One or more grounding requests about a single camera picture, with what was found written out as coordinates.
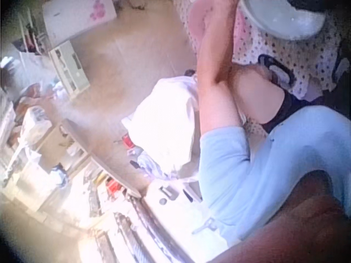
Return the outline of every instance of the plastic bag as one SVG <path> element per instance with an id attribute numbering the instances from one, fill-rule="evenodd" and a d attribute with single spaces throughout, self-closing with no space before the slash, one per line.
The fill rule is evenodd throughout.
<path id="1" fill-rule="evenodd" d="M 5 185 L 7 184 L 7 181 L 9 179 L 9 172 L 11 171 L 11 167 L 23 148 L 28 148 L 26 150 L 26 154 L 29 161 L 33 160 L 33 162 L 35 163 L 39 162 L 39 153 L 34 154 L 33 151 L 29 148 L 29 146 L 36 144 L 51 128 L 51 126 L 52 123 L 48 119 L 43 108 L 41 108 L 40 106 L 34 106 L 30 107 L 27 110 L 23 120 L 20 137 L 18 139 L 19 146 L 14 152 L 5 172 Z"/>

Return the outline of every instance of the clutter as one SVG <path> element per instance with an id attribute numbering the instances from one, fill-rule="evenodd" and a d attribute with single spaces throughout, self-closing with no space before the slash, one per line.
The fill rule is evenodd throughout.
<path id="1" fill-rule="evenodd" d="M 127 148 L 127 149 L 132 149 L 135 147 L 135 144 L 132 142 L 131 138 L 129 137 L 129 134 L 125 134 L 123 137 L 122 137 L 122 141 L 123 141 L 123 144 L 124 146 Z"/>
<path id="2" fill-rule="evenodd" d="M 161 171 L 171 174 L 191 159 L 197 109 L 192 77 L 161 79 L 134 112 L 128 124 L 130 139 L 148 153 Z"/>
<path id="3" fill-rule="evenodd" d="M 143 149 L 138 147 L 138 146 L 135 146 L 131 149 L 129 149 L 127 151 L 127 156 L 130 156 L 130 157 L 136 157 L 138 158 L 138 156 L 143 152 Z"/>
<path id="4" fill-rule="evenodd" d="M 202 226 L 200 226 L 199 228 L 195 229 L 191 234 L 192 235 L 196 235 L 196 234 L 200 233 L 202 230 L 204 230 L 206 228 L 208 228 L 208 229 L 210 229 L 212 231 L 215 231 L 217 229 L 216 223 L 215 223 L 213 218 L 207 219 L 206 222 Z"/>
<path id="5" fill-rule="evenodd" d="M 69 146 L 66 150 L 70 156 L 74 156 L 81 149 L 78 142 L 74 141 L 73 139 L 72 141 L 73 141 L 73 144 Z"/>
<path id="6" fill-rule="evenodd" d="M 24 116 L 20 137 L 18 139 L 19 146 L 14 152 L 5 172 L 5 178 L 3 181 L 4 186 L 6 186 L 9 180 L 8 171 L 11 170 L 12 165 L 14 164 L 22 149 L 27 148 L 26 154 L 29 160 L 35 159 L 37 161 L 38 158 L 33 158 L 34 154 L 32 153 L 30 146 L 36 144 L 51 128 L 51 126 L 52 123 L 46 116 L 43 108 L 39 106 L 34 106 L 30 107 L 27 110 Z"/>
<path id="7" fill-rule="evenodd" d="M 176 179 L 175 173 L 165 174 L 160 166 L 145 152 L 143 151 L 138 157 L 138 165 L 145 171 L 151 178 L 158 178 L 161 180 Z"/>
<path id="8" fill-rule="evenodd" d="M 15 113 L 16 113 L 16 124 L 17 125 L 22 125 L 24 117 L 27 113 L 27 110 L 32 107 L 37 105 L 38 99 L 33 99 L 30 97 L 22 97 L 18 104 L 17 107 L 15 107 Z"/>
<path id="9" fill-rule="evenodd" d="M 139 165 L 137 162 L 131 160 L 131 161 L 129 161 L 129 163 L 130 163 L 135 169 L 141 169 L 140 165 Z"/>
<path id="10" fill-rule="evenodd" d="M 59 188 L 65 188 L 69 182 L 67 171 L 61 163 L 56 165 L 50 172 L 49 176 L 54 180 Z"/>
<path id="11" fill-rule="evenodd" d="M 0 89 L 0 148 L 3 148 L 9 140 L 15 126 L 16 114 L 13 110 L 13 103 L 7 94 Z"/>
<path id="12" fill-rule="evenodd" d="M 112 197 L 112 199 L 115 199 L 116 198 L 115 194 L 122 188 L 122 185 L 120 185 L 112 177 L 109 177 L 105 181 L 105 183 L 106 183 L 106 188 L 109 196 Z"/>
<path id="13" fill-rule="evenodd" d="M 171 201 L 174 201 L 177 199 L 177 197 L 179 196 L 179 193 L 174 189 L 172 188 L 170 185 L 164 187 L 164 186 L 161 186 L 159 188 L 159 190 L 165 194 L 165 196 L 167 196 L 167 198 Z"/>
<path id="14" fill-rule="evenodd" d="M 167 199 L 161 198 L 159 203 L 160 203 L 160 205 L 165 205 L 165 204 L 167 204 Z"/>

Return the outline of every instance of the floor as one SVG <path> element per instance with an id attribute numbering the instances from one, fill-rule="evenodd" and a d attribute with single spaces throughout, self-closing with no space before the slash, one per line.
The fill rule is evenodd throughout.
<path id="1" fill-rule="evenodd" d="M 91 87 L 72 103 L 43 103 L 55 122 L 76 122 L 94 152 L 139 190 L 148 185 L 128 163 L 120 120 L 131 114 L 160 78 L 196 65 L 171 1 L 148 1 L 146 10 L 124 5 L 118 18 L 71 40 Z"/>

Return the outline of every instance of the polka dot fabric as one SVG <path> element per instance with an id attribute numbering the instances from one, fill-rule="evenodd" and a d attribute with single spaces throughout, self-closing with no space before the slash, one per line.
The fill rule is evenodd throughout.
<path id="1" fill-rule="evenodd" d="M 173 0 L 190 42 L 196 52 L 196 44 L 188 28 L 188 13 L 191 7 L 189 0 Z M 248 37 L 240 39 L 239 48 L 235 48 L 233 62 L 238 64 L 257 63 L 258 56 L 267 54 L 293 70 L 296 81 L 291 92 L 301 99 L 308 87 L 311 77 L 319 80 L 322 89 L 332 90 L 335 84 L 331 75 L 337 57 L 337 49 L 341 35 L 337 32 L 334 18 L 327 14 L 321 32 L 305 41 L 286 41 L 278 39 L 257 28 L 245 17 L 245 34 Z M 262 127 L 254 120 L 249 119 L 245 125 L 248 133 L 265 134 Z"/>

